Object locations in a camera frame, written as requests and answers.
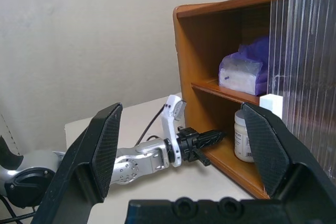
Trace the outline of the white plastic jar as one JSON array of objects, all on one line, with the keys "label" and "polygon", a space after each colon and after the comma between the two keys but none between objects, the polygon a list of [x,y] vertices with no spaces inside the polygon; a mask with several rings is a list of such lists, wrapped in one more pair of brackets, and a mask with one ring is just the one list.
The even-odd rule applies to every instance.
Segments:
[{"label": "white plastic jar", "polygon": [[235,131],[235,147],[234,152],[238,159],[243,162],[253,163],[254,159],[251,155],[251,148],[247,127],[242,110],[235,112],[234,116],[234,131]]}]

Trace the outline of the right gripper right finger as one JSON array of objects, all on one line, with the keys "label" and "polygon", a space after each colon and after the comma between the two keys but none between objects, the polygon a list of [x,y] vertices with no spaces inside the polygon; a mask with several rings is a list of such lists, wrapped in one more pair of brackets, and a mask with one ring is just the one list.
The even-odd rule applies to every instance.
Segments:
[{"label": "right gripper right finger", "polygon": [[251,153],[268,195],[286,202],[336,203],[336,186],[282,119],[243,103]]}]

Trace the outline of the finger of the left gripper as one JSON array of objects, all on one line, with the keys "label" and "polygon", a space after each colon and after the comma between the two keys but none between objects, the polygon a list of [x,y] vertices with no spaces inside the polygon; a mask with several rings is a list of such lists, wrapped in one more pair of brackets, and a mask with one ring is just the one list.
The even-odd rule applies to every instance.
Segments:
[{"label": "finger of the left gripper", "polygon": [[204,166],[210,165],[210,160],[202,153],[202,152],[195,152],[195,157],[199,160]]},{"label": "finger of the left gripper", "polygon": [[199,147],[215,145],[226,137],[226,133],[219,130],[210,130],[199,135]]}]

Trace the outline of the white box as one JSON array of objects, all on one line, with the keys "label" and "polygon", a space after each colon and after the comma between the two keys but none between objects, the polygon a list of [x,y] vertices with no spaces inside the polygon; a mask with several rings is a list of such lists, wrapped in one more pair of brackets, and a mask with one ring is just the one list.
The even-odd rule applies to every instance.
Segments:
[{"label": "white box", "polygon": [[270,110],[273,114],[282,119],[283,97],[275,94],[263,95],[259,99],[259,106]]}]

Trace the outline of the purple tissue pack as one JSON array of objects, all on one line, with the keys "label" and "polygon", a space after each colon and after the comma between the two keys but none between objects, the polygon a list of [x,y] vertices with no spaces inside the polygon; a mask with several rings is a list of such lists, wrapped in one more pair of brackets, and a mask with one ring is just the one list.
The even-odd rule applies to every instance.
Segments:
[{"label": "purple tissue pack", "polygon": [[225,56],[219,64],[218,84],[231,90],[263,95],[268,82],[269,37],[263,36]]}]

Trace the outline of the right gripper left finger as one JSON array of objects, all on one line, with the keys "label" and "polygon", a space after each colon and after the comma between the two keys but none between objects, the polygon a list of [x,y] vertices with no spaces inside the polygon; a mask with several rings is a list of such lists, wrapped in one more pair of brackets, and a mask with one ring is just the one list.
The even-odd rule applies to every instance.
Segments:
[{"label": "right gripper left finger", "polygon": [[115,103],[99,111],[68,148],[31,224],[87,224],[109,191],[122,109]]}]

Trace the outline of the wooden cabinet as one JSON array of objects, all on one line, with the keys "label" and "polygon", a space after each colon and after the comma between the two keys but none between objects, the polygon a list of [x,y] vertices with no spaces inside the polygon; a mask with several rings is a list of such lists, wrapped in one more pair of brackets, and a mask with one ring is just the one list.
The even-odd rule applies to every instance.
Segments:
[{"label": "wooden cabinet", "polygon": [[234,114],[241,103],[259,97],[218,85],[219,64],[240,44],[269,34],[273,0],[227,0],[181,5],[173,12],[185,122],[199,132],[227,133],[219,144],[204,149],[210,162],[256,198],[268,198],[257,168],[234,153]]}]

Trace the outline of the ribbed clear sliding door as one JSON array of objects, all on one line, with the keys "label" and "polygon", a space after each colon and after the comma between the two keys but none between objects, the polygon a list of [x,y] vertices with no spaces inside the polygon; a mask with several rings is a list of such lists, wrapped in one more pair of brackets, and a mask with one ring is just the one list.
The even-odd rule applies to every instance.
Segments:
[{"label": "ribbed clear sliding door", "polygon": [[336,184],[336,0],[271,2],[267,91]]}]

